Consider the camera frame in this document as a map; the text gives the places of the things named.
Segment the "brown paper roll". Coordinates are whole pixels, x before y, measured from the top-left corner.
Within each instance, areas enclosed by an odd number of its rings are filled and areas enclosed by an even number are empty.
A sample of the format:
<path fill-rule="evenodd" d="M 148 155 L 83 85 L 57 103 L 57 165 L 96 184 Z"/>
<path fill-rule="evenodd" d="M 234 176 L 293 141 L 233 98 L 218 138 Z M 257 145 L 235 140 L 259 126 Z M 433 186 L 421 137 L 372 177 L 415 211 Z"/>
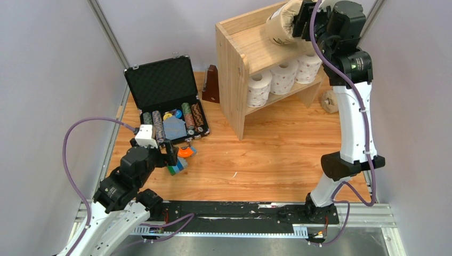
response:
<path fill-rule="evenodd" d="M 332 114 L 338 112 L 338 102 L 333 90 L 325 91 L 320 99 L 322 108 Z"/>
<path fill-rule="evenodd" d="M 302 0 L 291 0 L 269 16 L 265 23 L 265 32 L 269 40 L 279 46 L 295 43 L 292 33 L 293 21 L 299 14 Z"/>

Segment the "white floral paper roll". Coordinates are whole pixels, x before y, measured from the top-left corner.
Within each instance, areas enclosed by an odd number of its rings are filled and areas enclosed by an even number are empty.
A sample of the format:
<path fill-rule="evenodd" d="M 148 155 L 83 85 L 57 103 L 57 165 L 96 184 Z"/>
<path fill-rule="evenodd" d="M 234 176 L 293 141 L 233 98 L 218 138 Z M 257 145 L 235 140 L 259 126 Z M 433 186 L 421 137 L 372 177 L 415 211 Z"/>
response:
<path fill-rule="evenodd" d="M 271 81 L 272 74 L 268 70 L 252 75 L 248 81 L 246 106 L 251 108 L 264 106 L 268 100 Z"/>
<path fill-rule="evenodd" d="M 272 81 L 270 93 L 284 95 L 291 90 L 297 74 L 298 61 L 296 59 L 282 62 L 270 69 Z"/>
<path fill-rule="evenodd" d="M 295 76 L 295 82 L 300 84 L 309 84 L 314 81 L 322 60 L 315 54 L 305 54 L 297 59 L 298 69 Z"/>

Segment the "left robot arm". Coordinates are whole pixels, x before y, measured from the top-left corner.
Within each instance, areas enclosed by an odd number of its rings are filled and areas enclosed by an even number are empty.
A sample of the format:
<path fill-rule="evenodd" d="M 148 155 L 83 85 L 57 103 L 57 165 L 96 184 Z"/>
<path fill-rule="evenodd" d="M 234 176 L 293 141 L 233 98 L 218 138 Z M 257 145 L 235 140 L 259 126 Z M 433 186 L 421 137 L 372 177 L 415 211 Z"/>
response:
<path fill-rule="evenodd" d="M 87 215 L 60 255 L 109 255 L 144 221 L 163 215 L 163 199 L 151 189 L 140 191 L 154 169 L 177 163 L 179 148 L 164 140 L 165 153 L 152 145 L 140 146 L 135 139 L 120 165 L 100 182 Z"/>

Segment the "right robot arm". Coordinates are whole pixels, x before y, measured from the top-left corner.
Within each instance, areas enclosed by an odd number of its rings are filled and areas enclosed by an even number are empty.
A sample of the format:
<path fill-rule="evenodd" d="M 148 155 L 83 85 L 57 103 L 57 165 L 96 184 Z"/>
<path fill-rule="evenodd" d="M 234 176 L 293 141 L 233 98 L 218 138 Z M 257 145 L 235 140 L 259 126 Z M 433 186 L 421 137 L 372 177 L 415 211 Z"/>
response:
<path fill-rule="evenodd" d="M 359 3 L 303 1 L 293 20 L 293 36 L 312 43 L 337 100 L 341 149 L 323 155 L 323 175 L 306 197 L 304 215 L 310 222 L 330 217 L 334 197 L 342 185 L 363 171 L 385 165 L 373 142 L 370 118 L 373 64 L 359 48 L 366 16 Z"/>

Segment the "light wooden two-tier shelf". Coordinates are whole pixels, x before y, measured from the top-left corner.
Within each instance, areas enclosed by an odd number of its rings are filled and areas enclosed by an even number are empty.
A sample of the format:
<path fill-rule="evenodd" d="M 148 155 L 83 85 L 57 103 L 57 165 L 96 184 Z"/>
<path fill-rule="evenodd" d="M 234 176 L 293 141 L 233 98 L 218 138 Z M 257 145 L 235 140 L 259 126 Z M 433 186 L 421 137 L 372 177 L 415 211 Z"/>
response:
<path fill-rule="evenodd" d="M 309 42 L 278 46 L 265 35 L 266 19 L 283 2 L 251 11 L 215 25 L 220 107 L 239 140 L 245 117 L 257 108 L 248 107 L 248 81 L 252 75 L 313 50 Z"/>

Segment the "green blue block stack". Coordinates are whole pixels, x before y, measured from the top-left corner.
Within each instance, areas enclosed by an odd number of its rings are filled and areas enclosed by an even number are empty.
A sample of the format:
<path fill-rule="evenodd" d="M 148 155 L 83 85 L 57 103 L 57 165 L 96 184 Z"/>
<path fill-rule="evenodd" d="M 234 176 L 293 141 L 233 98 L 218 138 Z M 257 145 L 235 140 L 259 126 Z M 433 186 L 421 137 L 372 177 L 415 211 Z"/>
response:
<path fill-rule="evenodd" d="M 173 166 L 167 166 L 167 169 L 171 175 L 176 175 L 176 174 L 180 173 L 181 171 L 183 171 L 184 169 L 186 169 L 187 167 L 188 167 L 188 162 L 184 158 L 178 157 L 177 164 L 173 165 Z"/>

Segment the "orange tape measure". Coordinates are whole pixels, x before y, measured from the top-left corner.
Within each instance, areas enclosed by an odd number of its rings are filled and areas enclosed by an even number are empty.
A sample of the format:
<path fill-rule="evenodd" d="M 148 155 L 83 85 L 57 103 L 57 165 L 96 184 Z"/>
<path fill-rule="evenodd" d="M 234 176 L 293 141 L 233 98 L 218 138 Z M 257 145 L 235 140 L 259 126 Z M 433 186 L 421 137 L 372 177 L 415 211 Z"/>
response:
<path fill-rule="evenodd" d="M 177 155 L 181 158 L 189 158 L 197 154 L 196 149 L 193 146 L 181 147 L 178 150 Z"/>

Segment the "black poker chip case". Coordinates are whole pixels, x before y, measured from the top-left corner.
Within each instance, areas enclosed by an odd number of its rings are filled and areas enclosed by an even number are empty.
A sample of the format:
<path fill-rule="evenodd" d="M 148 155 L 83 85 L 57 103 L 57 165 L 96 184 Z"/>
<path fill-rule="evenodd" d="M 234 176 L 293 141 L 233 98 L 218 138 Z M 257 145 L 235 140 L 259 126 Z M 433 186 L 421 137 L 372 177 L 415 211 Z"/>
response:
<path fill-rule="evenodd" d="M 173 144 L 200 139 L 211 133 L 188 55 L 135 65 L 125 69 L 124 76 L 136 107 L 141 111 L 141 123 L 144 123 L 144 113 L 158 111 L 164 116 L 175 109 L 182 111 L 184 103 L 190 110 L 193 105 L 198 106 L 202 123 L 194 122 L 194 134 L 189 134 L 185 127 L 185 136 L 172 139 Z"/>

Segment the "dark brown wooden metronome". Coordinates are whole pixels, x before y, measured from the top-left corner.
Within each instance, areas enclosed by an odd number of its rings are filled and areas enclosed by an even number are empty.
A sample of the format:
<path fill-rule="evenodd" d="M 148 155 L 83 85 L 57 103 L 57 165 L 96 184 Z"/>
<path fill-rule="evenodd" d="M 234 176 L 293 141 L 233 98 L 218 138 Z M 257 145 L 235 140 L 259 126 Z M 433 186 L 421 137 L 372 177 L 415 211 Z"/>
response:
<path fill-rule="evenodd" d="M 220 103 L 218 69 L 209 65 L 205 70 L 201 97 L 205 101 Z"/>

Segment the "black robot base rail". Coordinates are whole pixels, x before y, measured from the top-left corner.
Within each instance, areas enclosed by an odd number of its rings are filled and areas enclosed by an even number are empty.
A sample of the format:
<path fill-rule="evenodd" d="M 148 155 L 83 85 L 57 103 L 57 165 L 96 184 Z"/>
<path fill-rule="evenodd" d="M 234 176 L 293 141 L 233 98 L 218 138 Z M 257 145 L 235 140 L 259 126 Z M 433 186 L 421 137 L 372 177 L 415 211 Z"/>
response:
<path fill-rule="evenodd" d="M 167 201 L 149 222 L 181 228 L 182 235 L 287 236 L 325 238 L 327 228 L 339 223 L 334 205 L 316 210 L 310 203 Z"/>

